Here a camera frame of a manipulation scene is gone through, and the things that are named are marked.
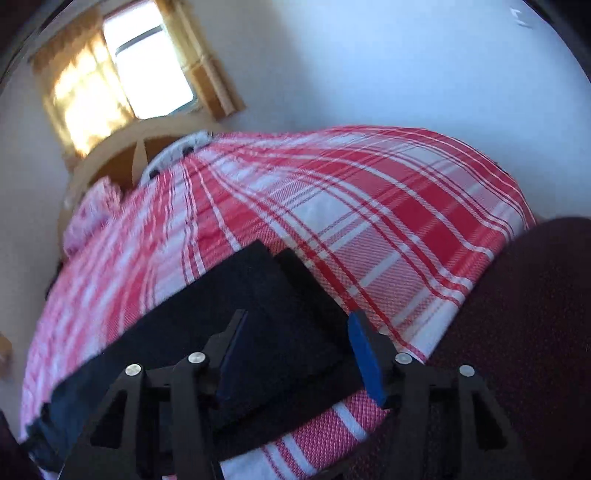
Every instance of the pink pillow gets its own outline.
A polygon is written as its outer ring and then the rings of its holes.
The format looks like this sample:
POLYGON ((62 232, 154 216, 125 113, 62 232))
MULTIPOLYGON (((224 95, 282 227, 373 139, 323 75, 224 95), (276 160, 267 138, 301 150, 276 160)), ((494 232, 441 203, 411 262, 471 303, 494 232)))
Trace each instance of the pink pillow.
POLYGON ((121 189, 109 177, 103 177, 86 192, 64 232, 64 252, 68 258, 82 250, 119 210, 121 199, 121 189))

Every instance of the window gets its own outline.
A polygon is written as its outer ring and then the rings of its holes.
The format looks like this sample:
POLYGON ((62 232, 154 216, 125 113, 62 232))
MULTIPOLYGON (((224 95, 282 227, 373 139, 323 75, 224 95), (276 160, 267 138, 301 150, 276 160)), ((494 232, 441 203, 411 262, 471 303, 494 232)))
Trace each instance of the window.
POLYGON ((168 115, 195 101, 162 16, 150 0, 105 20, 105 40, 138 118, 168 115))

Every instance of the pillow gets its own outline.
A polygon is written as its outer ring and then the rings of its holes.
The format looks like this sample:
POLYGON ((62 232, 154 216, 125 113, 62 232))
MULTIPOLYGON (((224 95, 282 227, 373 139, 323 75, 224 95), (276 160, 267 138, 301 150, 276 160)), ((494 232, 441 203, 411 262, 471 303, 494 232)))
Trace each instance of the pillow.
POLYGON ((208 132, 207 130, 200 130, 199 132, 187 135, 186 137, 180 138, 176 142, 170 144, 162 150, 162 152, 156 155, 146 167, 139 180, 139 186, 143 187, 148 184, 148 182, 161 171, 174 165, 185 155, 209 145, 212 140, 213 133, 208 132))
POLYGON ((82 250, 119 210, 121 199, 121 189, 109 177, 103 177, 86 192, 64 231, 63 246, 68 258, 82 250))

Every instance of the blue gripper pad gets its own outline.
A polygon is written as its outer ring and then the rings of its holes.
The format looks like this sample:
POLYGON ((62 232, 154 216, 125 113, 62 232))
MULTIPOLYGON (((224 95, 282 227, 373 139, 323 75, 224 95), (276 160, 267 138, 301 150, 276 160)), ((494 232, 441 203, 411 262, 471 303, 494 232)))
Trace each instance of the blue gripper pad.
POLYGON ((388 337, 374 330, 363 310, 349 315, 347 329, 365 389, 369 397, 383 408, 388 399, 385 386, 392 376, 396 348, 388 337))

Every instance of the black towel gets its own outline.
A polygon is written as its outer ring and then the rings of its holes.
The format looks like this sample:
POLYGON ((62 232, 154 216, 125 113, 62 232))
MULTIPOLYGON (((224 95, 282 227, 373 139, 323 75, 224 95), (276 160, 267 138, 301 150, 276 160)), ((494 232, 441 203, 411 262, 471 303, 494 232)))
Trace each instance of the black towel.
POLYGON ((56 387, 28 428, 27 446, 39 465, 59 471, 127 365, 176 364, 223 331, 238 309, 249 313, 240 341, 241 351, 250 353, 236 359, 239 374, 232 374, 228 397, 212 412, 220 460, 276 439, 362 386, 347 315, 293 252, 275 261, 255 242, 146 314, 56 387))

